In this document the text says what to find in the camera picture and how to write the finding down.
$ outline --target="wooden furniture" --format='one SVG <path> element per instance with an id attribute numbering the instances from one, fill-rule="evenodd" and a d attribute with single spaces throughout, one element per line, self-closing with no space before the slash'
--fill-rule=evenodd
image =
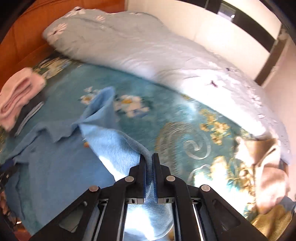
<path id="1" fill-rule="evenodd" d="M 53 52 L 42 32 L 74 7 L 124 11 L 124 0 L 36 0 L 13 24 L 0 44 L 0 88 L 15 72 L 32 67 Z"/>

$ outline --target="pink clothing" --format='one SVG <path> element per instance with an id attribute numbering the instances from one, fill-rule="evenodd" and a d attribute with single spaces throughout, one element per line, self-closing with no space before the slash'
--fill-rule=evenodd
<path id="1" fill-rule="evenodd" d="M 10 77 L 0 92 L 0 125 L 9 132 L 22 107 L 45 86 L 45 80 L 31 68 L 24 68 Z"/>

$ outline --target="white wall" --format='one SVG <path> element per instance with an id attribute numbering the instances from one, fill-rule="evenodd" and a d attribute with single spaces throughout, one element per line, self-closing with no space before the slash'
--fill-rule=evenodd
<path id="1" fill-rule="evenodd" d="M 296 46 L 288 39 L 284 56 L 277 63 L 276 71 L 265 86 L 265 92 L 270 99 L 270 107 L 282 120 L 288 132 L 293 162 L 289 167 L 291 192 L 296 193 Z"/>
<path id="2" fill-rule="evenodd" d="M 259 0 L 227 1 L 252 15 L 273 37 L 277 37 L 280 21 Z M 128 0 L 127 10 L 156 16 L 173 32 L 223 56 L 252 79 L 269 57 L 269 52 L 244 30 L 217 14 L 189 3 L 176 0 Z"/>

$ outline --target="dark blue cloth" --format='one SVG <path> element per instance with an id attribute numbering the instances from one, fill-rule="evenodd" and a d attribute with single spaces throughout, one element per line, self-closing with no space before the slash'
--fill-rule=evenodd
<path id="1" fill-rule="evenodd" d="M 105 88 L 78 120 L 37 124 L 8 159 L 28 165 L 33 209 L 44 226 L 89 186 L 104 188 L 127 176 L 143 154 L 147 161 L 147 201 L 140 206 L 129 205 L 130 222 L 125 230 L 147 239 L 159 238 L 172 225 L 171 210 L 154 202 L 151 153 L 117 130 L 113 98 L 113 88 Z M 86 141 L 90 148 L 84 147 Z M 16 174 L 9 180 L 6 195 L 11 209 L 22 218 L 18 178 Z"/>

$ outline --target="metal screw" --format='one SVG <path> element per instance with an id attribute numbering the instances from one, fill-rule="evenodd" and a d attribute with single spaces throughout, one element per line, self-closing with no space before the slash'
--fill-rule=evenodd
<path id="1" fill-rule="evenodd" d="M 202 190 L 203 190 L 204 192 L 208 192 L 209 190 L 211 190 L 211 188 L 210 188 L 210 186 L 208 186 L 208 185 L 202 185 Z"/>
<path id="2" fill-rule="evenodd" d="M 173 182 L 174 180 L 176 180 L 176 178 L 174 176 L 167 176 L 166 178 L 169 182 Z"/>
<path id="3" fill-rule="evenodd" d="M 89 187 L 89 190 L 90 190 L 91 192 L 96 192 L 96 191 L 99 190 L 99 187 L 96 186 L 96 185 L 93 185 L 93 186 L 90 186 L 90 187 Z"/>
<path id="4" fill-rule="evenodd" d="M 131 183 L 131 182 L 134 181 L 134 177 L 132 177 L 132 176 L 127 176 L 127 177 L 125 178 L 125 181 L 128 182 L 128 183 Z"/>

